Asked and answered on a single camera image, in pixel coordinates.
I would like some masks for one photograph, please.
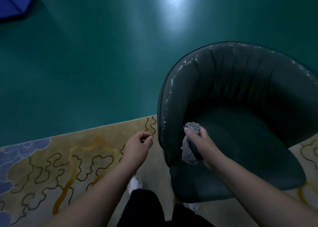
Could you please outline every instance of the person's left arm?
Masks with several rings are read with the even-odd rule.
[[[125,144],[121,163],[43,227],[106,226],[129,180],[145,161],[151,145],[150,133],[138,132],[132,136]]]

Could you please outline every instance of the purple cabinet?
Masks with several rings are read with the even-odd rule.
[[[32,0],[0,0],[0,20],[24,17]]]

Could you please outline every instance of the beige rug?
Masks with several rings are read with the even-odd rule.
[[[138,131],[154,133],[154,144],[137,175],[154,191],[171,219],[174,195],[157,140],[156,116],[0,148],[0,225],[40,226],[73,203],[117,165],[124,144]],[[308,183],[288,194],[318,209],[318,135],[291,148]],[[128,201],[125,192],[108,226],[115,226]],[[235,199],[199,204],[216,226],[257,226]]]

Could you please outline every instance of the green floor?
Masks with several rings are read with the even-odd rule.
[[[318,0],[38,0],[0,24],[0,146],[156,114],[187,52],[245,41],[318,72]]]

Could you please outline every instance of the chair backrest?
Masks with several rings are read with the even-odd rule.
[[[224,42],[179,60],[162,85],[158,138],[167,165],[180,153],[187,106],[228,98],[256,108],[287,147],[318,132],[318,77],[303,64],[271,49]]]

